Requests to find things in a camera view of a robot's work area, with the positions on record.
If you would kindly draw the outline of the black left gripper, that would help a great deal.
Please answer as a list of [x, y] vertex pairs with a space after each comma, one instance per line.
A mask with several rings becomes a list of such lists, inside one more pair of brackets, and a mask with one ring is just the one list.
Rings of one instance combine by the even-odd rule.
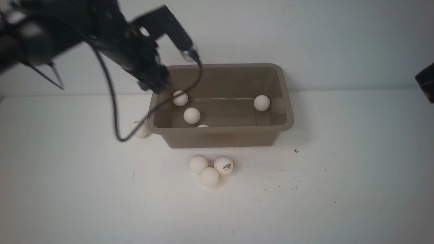
[[137, 79], [139, 87], [161, 93], [169, 84], [169, 70], [161, 64], [157, 39], [166, 34], [158, 25], [141, 26], [126, 20], [88, 20], [86, 32], [91, 43], [104, 56]]

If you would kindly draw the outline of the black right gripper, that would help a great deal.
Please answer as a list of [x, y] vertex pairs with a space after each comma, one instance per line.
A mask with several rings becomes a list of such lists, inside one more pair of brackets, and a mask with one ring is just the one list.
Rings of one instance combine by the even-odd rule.
[[434, 103], [434, 63], [415, 76], [420, 89], [431, 104]]

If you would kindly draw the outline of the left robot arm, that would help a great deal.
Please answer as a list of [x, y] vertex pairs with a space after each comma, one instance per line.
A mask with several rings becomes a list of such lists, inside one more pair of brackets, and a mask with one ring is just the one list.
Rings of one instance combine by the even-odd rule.
[[129, 22], [116, 0], [12, 0], [1, 11], [1, 73], [21, 63], [45, 77], [39, 65], [87, 43], [99, 62], [104, 55], [137, 79], [139, 87], [160, 93], [169, 71], [158, 60], [155, 40]]

